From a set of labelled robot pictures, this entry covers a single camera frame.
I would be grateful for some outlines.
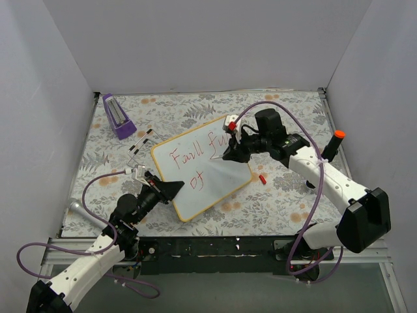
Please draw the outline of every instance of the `floral tablecloth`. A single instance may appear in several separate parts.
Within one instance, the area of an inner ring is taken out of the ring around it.
[[[246,106],[260,100],[276,100],[287,107],[323,148],[332,131],[316,92],[281,93],[218,93],[196,95],[129,95],[117,96],[137,132],[118,140],[111,131],[100,98],[83,158],[79,165],[71,196],[81,198],[84,186],[94,177],[120,171],[126,167],[127,151],[149,129],[153,128],[166,140],[189,128],[228,113],[240,113]],[[256,126],[253,109],[244,119]],[[288,132],[301,131],[290,117],[281,113]],[[159,139],[153,134],[154,143]],[[151,172],[159,175],[147,144],[138,156]],[[333,165],[343,171],[337,156]],[[267,154],[253,155],[250,161],[252,182],[233,195],[206,210],[189,222],[181,222],[172,204],[158,204],[137,226],[141,236],[201,236],[201,235],[292,235],[302,227],[314,202],[315,193],[308,189],[299,174],[287,170]],[[258,176],[266,179],[263,185]],[[87,206],[108,218],[117,199],[125,193],[137,194],[141,185],[130,175],[103,178],[87,193]],[[339,213],[328,199],[322,197],[313,220],[331,221]],[[95,237],[100,230],[71,211],[63,222],[62,237]]]

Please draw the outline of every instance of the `gray wall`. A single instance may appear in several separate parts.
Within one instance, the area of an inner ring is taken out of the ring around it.
[[[409,312],[417,312],[417,2],[373,0],[328,88],[354,178],[390,197],[386,236]]]
[[[44,0],[94,91],[281,87],[330,78],[371,0]]]
[[[41,0],[0,0],[0,29],[0,312],[25,312],[36,280],[16,251],[59,229],[93,94]]]

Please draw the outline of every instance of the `purple cable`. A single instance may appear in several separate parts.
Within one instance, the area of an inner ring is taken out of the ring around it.
[[[103,248],[102,250],[98,250],[98,251],[94,251],[93,254],[100,254],[103,253],[107,250],[109,250],[116,242],[117,240],[117,230],[116,228],[107,220],[99,217],[97,214],[93,213],[92,211],[90,211],[87,206],[85,205],[85,194],[87,193],[87,189],[91,186],[91,184],[93,184],[95,181],[97,181],[100,178],[103,177],[109,177],[109,176],[114,176],[114,175],[120,175],[120,174],[124,174],[124,171],[117,171],[115,173],[108,173],[108,174],[104,174],[101,176],[98,176],[96,178],[94,178],[93,180],[91,180],[87,186],[85,186],[84,191],[83,191],[83,195],[81,197],[81,200],[83,202],[83,206],[84,209],[86,210],[87,213],[89,213],[92,217],[97,218],[98,220],[101,220],[103,223],[106,223],[108,226],[111,227],[111,229],[113,230],[114,233],[114,237],[113,237],[113,241],[111,242],[111,244],[109,246],[107,246],[106,248]],[[18,265],[20,266],[21,269],[23,269],[27,274],[37,277],[37,278],[43,278],[43,279],[50,279],[50,276],[46,276],[46,275],[40,275],[40,274],[36,274],[35,272],[30,271],[29,269],[27,269],[21,259],[20,259],[20,254],[22,253],[23,250],[25,250],[27,247],[29,246],[44,246],[45,248],[49,248],[49,249],[54,249],[54,250],[58,250],[58,251],[62,251],[62,252],[67,252],[67,253],[71,253],[71,254],[75,254],[78,256],[90,256],[91,253],[90,252],[81,252],[81,251],[77,251],[77,250],[69,250],[69,249],[65,249],[65,248],[61,248],[59,246],[54,246],[54,245],[49,245],[47,243],[27,243],[26,245],[23,245],[18,253],[16,254],[16,259],[18,261]]]
[[[313,140],[313,138],[310,136],[310,134],[307,132],[307,130],[301,125],[301,123],[298,121],[298,119],[285,106],[283,106],[282,104],[279,104],[279,103],[274,102],[274,101],[259,101],[259,102],[256,102],[254,104],[251,104],[245,110],[243,110],[243,112],[237,117],[235,123],[237,123],[243,117],[243,115],[246,114],[246,112],[248,112],[254,106],[258,106],[260,104],[273,104],[273,105],[281,108],[286,114],[288,114],[291,117],[291,119],[293,119],[293,121],[298,125],[298,127],[300,127],[300,129],[306,135],[306,137],[308,138],[308,140],[311,142],[311,144],[312,144],[312,146],[313,146],[313,148],[315,150],[315,153],[317,155],[317,158],[319,160],[322,160],[321,154],[320,154],[320,149],[317,146],[317,144],[315,143],[315,141]],[[292,272],[291,271],[291,261],[293,260],[293,256],[294,256],[295,250],[296,250],[298,244],[300,243],[302,236],[304,235],[304,233],[308,229],[309,223],[310,223],[311,219],[313,218],[313,215],[314,215],[314,212],[315,212],[317,206],[319,205],[320,198],[321,198],[321,194],[323,192],[323,185],[324,185],[324,166],[323,166],[323,163],[320,163],[319,164],[319,169],[320,169],[320,179],[319,179],[319,186],[317,188],[317,196],[315,198],[313,207],[311,208],[311,211],[310,211],[310,213],[309,213],[309,215],[308,215],[308,217],[307,217],[307,219],[306,219],[303,227],[301,228],[300,233],[298,234],[297,238],[295,239],[294,245],[291,248],[291,251],[290,251],[290,253],[288,255],[287,272],[290,275],[294,275],[295,276],[295,275],[299,275],[299,274],[305,273],[306,271],[309,271],[310,269],[312,269],[313,267],[315,267],[316,265],[318,265],[321,261],[323,261],[332,252],[332,250],[333,250],[333,247],[329,248],[329,250],[326,253],[324,253],[321,256],[321,258],[319,258],[313,264],[305,267],[304,269],[301,269],[301,270],[295,271],[295,272]],[[339,264],[340,264],[340,261],[341,261],[342,256],[343,256],[343,247],[341,247],[339,259],[338,259],[338,262],[336,263],[336,265],[334,266],[334,268],[329,272],[328,275],[326,275],[325,277],[323,277],[323,278],[321,278],[319,280],[316,280],[315,282],[322,282],[322,281],[326,280],[327,278],[329,278],[336,271],[336,269],[339,267]]]
[[[126,277],[123,277],[123,276],[117,276],[117,275],[113,275],[113,274],[109,274],[109,273],[105,274],[104,276],[111,277],[111,278],[114,278],[114,279],[117,279],[117,280],[123,280],[123,281],[127,281],[127,282],[133,282],[135,284],[141,284],[141,285],[144,285],[144,286],[151,287],[153,290],[156,291],[156,295],[149,295],[148,293],[144,293],[144,292],[136,289],[135,287],[132,287],[129,284],[125,284],[125,286],[127,288],[133,290],[134,292],[140,294],[142,297],[147,298],[147,299],[155,299],[155,298],[159,297],[160,294],[161,294],[161,291],[159,290],[159,288],[156,287],[155,285],[152,285],[149,282],[144,282],[142,280],[136,280],[136,279],[126,278]]]

